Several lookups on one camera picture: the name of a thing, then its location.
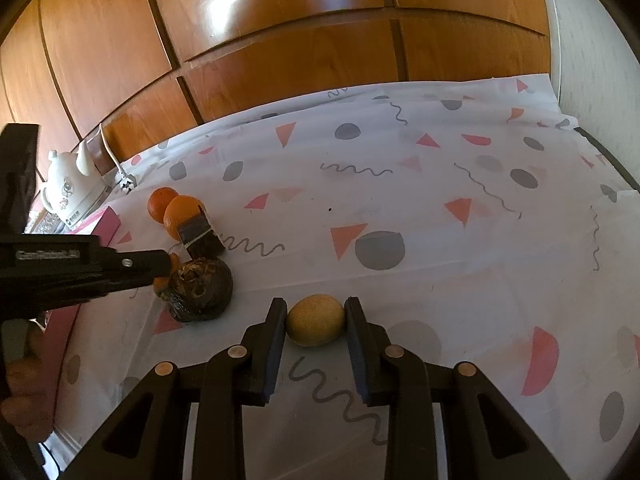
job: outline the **metal screw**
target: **metal screw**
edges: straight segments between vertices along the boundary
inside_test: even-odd
[[[398,345],[389,345],[385,348],[385,354],[393,358],[402,357],[404,355],[404,348]]]
[[[458,373],[465,377],[473,377],[478,369],[471,363],[460,363],[458,365]]]
[[[156,368],[154,368],[154,370],[156,374],[158,374],[159,376],[165,376],[165,375],[169,375],[171,372],[174,371],[174,366],[171,363],[164,361],[162,363],[158,363],[156,365]]]
[[[246,355],[247,349],[242,345],[235,345],[227,350],[226,353],[228,353],[229,357],[232,357],[233,359],[239,359]]]

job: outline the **orange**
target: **orange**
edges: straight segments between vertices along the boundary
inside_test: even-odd
[[[178,267],[180,267],[180,256],[176,253],[170,253],[169,257],[171,258],[171,273],[173,274]],[[169,285],[169,280],[171,277],[165,278],[155,278],[154,279],[154,291],[158,292],[159,290],[164,290]]]
[[[159,187],[156,189],[146,203],[146,210],[149,211],[149,216],[161,224],[166,207],[177,196],[178,192],[171,187]]]
[[[204,211],[204,204],[197,198],[189,195],[178,195],[175,197],[164,212],[164,228],[169,236],[180,241],[178,236],[178,226],[187,220],[200,214],[200,209]]]

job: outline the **human hand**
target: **human hand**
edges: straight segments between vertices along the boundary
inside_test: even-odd
[[[46,393],[42,384],[44,333],[36,323],[29,326],[28,354],[6,367],[12,396],[0,404],[0,414],[29,442],[44,442],[53,431],[48,420]]]

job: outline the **patterned tablecloth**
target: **patterned tablecloth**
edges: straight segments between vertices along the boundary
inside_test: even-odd
[[[83,306],[54,453],[68,462],[157,362],[207,361],[271,298],[326,293],[359,296],[429,362],[478,364],[572,478],[603,478],[640,421],[640,200],[575,126],[546,75],[396,83],[254,108],[136,155],[138,188],[110,197],[113,246],[185,258],[146,201],[196,196],[234,297],[189,326],[150,287]],[[270,404],[244,410],[248,478],[382,478],[386,408],[354,392],[344,338],[288,340]]]

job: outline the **gray wavy line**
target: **gray wavy line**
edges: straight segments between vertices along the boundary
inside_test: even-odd
[[[373,436],[371,437],[372,443],[375,446],[386,446],[386,440],[382,440],[379,438],[380,427],[382,426],[382,420],[380,419],[380,416],[377,413],[364,413],[363,415],[359,415],[359,416],[349,415],[349,410],[351,409],[351,406],[353,406],[353,403],[355,402],[355,396],[350,390],[338,390],[337,392],[332,393],[328,397],[319,397],[318,394],[320,393],[320,390],[322,390],[322,387],[326,384],[326,374],[320,368],[314,368],[313,370],[308,371],[306,374],[303,374],[297,377],[294,375],[294,372],[296,371],[296,369],[304,359],[305,357],[302,356],[295,363],[293,363],[293,366],[289,371],[289,379],[294,382],[298,382],[298,381],[304,381],[306,378],[311,377],[314,374],[319,375],[320,382],[318,383],[318,386],[316,386],[314,390],[311,392],[311,397],[314,400],[314,402],[316,402],[317,404],[324,404],[326,402],[331,402],[332,400],[337,399],[340,396],[347,396],[349,400],[342,412],[342,418],[344,419],[344,421],[347,424],[353,424],[353,423],[360,422],[362,420],[366,420],[370,418],[371,420],[374,421],[376,425],[374,428]]]
[[[349,87],[347,87],[347,88],[337,88],[335,90],[329,90],[326,94],[327,94],[327,97],[329,99],[331,99],[331,96],[338,97],[340,95],[340,90],[342,90],[343,92],[346,92],[348,89],[349,89]]]
[[[596,216],[593,217],[593,222],[596,224],[596,228],[593,230],[593,241],[594,241],[595,244],[598,243],[598,241],[596,240],[596,233],[600,230],[600,225],[598,224],[598,221],[596,220],[597,217],[598,217],[598,213],[596,213]],[[596,262],[596,268],[593,269],[593,270],[600,270],[600,263],[598,262],[598,259],[596,258],[596,253],[599,250],[600,250],[600,246],[598,245],[596,247],[596,249],[593,251],[593,259]]]
[[[467,168],[463,168],[462,166],[457,165],[455,162],[453,163],[453,165],[454,165],[456,168],[460,168],[460,170],[465,170],[465,171],[466,171],[466,173],[468,174],[469,178],[470,178],[473,182],[475,182],[476,184],[479,184],[480,186],[482,186],[482,190],[484,191],[484,194],[489,195],[489,196],[492,196],[492,197],[494,197],[494,198],[497,198],[497,199],[502,203],[502,208],[503,208],[503,209],[505,209],[506,211],[510,211],[510,212],[512,212],[512,213],[520,213],[520,214],[518,215],[518,220],[520,220],[520,219],[522,218],[522,211],[514,211],[513,209],[509,209],[507,206],[505,206],[505,205],[504,205],[504,200],[503,200],[503,199],[501,199],[501,198],[500,198],[499,196],[497,196],[497,195],[494,195],[494,194],[492,194],[492,193],[489,193],[489,192],[486,190],[486,187],[484,186],[484,184],[483,184],[482,182],[478,182],[476,179],[474,179],[474,178],[471,176],[471,172],[470,172]]]
[[[396,114],[396,121],[398,121],[399,123],[404,123],[404,126],[407,126],[409,123],[407,121],[405,121],[404,119],[400,119],[400,112],[402,111],[402,108],[399,107],[398,105],[393,104],[391,101],[389,101],[389,104],[392,105],[393,108],[397,108],[398,109],[398,113]]]
[[[367,170],[369,170],[373,176],[380,176],[380,175],[385,174],[387,172],[393,174],[393,170],[382,170],[382,171],[380,171],[380,173],[376,173],[371,168],[365,168],[364,170],[358,171],[353,164],[345,166],[342,169],[340,169],[340,166],[338,164],[331,164],[330,166],[325,166],[324,162],[322,164],[320,164],[320,169],[323,170],[323,171],[324,170],[330,170],[331,168],[335,168],[335,171],[337,171],[338,173],[342,173],[343,171],[347,171],[349,168],[353,168],[353,173],[355,173],[355,174],[361,174],[361,173],[364,173]]]
[[[240,240],[236,246],[234,247],[234,243],[236,243],[236,237],[235,236],[228,236],[226,237],[223,241],[222,244],[224,246],[226,246],[226,243],[231,240],[231,243],[228,245],[227,250],[229,251],[235,251],[240,245],[242,245],[242,243],[244,243],[244,249],[242,249],[245,253],[250,253],[251,251],[253,251],[254,249],[260,247],[260,256],[262,256],[263,258],[266,256],[269,256],[271,253],[273,253],[273,251],[275,251],[277,248],[281,248],[283,251],[286,251],[285,247],[283,244],[277,244],[271,251],[269,251],[268,253],[264,252],[264,244],[262,242],[258,242],[257,244],[255,244],[251,249],[249,248],[249,238],[243,238],[242,240]]]

